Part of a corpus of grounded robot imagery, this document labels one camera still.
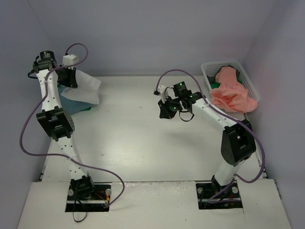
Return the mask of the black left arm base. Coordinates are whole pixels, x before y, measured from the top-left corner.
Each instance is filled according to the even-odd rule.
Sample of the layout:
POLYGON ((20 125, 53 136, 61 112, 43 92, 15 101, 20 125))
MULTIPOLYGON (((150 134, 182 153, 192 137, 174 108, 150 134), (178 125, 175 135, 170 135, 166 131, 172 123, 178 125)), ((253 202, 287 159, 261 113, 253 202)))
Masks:
POLYGON ((112 188, 107 183, 95 183, 95 190, 88 196, 77 194, 69 185, 65 212, 108 212, 112 188))

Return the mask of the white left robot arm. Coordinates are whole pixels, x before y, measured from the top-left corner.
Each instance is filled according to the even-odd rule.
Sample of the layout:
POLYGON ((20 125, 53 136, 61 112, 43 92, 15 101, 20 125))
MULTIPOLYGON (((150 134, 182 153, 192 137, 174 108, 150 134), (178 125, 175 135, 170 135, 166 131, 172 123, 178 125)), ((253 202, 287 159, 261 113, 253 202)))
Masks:
POLYGON ((62 65, 58 65, 52 51, 42 51, 36 57, 30 73, 34 73, 39 80, 43 98, 41 111, 36 114, 37 121, 60 147, 61 153, 58 155, 66 158, 73 192, 84 200, 90 200, 95 195, 94 183, 81 166, 73 138, 75 125, 72 117, 63 109, 58 92, 58 85, 78 87, 74 67, 77 62, 77 56, 65 54, 62 65))

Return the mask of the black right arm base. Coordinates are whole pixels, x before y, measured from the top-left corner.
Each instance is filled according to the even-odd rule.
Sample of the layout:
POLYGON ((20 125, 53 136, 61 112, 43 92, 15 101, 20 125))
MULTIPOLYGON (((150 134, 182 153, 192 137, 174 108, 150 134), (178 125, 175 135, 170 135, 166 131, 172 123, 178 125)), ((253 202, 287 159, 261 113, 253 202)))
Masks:
POLYGON ((243 208, 236 181, 225 191, 223 189, 226 186, 218 186, 215 182, 201 182, 195 185, 199 210, 243 208))

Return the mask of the grey-blue t shirt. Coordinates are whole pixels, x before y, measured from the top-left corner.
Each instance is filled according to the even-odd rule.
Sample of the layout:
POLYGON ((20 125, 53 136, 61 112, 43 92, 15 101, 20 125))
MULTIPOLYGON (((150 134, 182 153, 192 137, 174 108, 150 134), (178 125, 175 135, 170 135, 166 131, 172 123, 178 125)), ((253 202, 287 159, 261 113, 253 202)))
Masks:
POLYGON ((60 99, 61 105, 68 114, 73 115, 73 114, 78 113, 78 111, 81 109, 92 107, 92 104, 69 100, 69 99, 63 97, 61 95, 61 93, 63 92, 64 89, 65 89, 64 86, 61 86, 61 85, 58 86, 59 99, 60 99))

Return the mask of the white t shirt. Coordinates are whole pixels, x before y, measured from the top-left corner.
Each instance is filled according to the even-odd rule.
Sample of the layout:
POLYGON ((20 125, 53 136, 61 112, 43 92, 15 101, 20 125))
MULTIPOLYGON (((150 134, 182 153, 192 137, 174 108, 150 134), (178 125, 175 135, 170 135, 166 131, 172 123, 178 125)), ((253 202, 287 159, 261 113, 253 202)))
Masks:
POLYGON ((98 105, 99 100, 99 88, 101 81, 82 72, 76 70, 76 83, 77 88, 65 88, 61 92, 61 96, 78 102, 89 103, 98 105))

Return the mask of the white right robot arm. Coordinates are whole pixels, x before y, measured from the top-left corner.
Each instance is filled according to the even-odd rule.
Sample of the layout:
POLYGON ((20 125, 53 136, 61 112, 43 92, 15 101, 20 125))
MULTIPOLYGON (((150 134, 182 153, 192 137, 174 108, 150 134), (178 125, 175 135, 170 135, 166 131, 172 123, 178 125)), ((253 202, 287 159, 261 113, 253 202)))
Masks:
POLYGON ((212 178, 212 193, 221 197, 228 191, 228 184, 238 172, 242 163, 256 151, 254 137, 239 123, 225 117, 219 109, 214 111, 200 92, 192 93, 184 82, 173 86, 174 98, 168 95, 168 87, 158 86, 154 92, 160 96, 158 102, 161 119, 172 119, 177 112, 189 112, 211 125, 222 135, 222 162, 212 178))

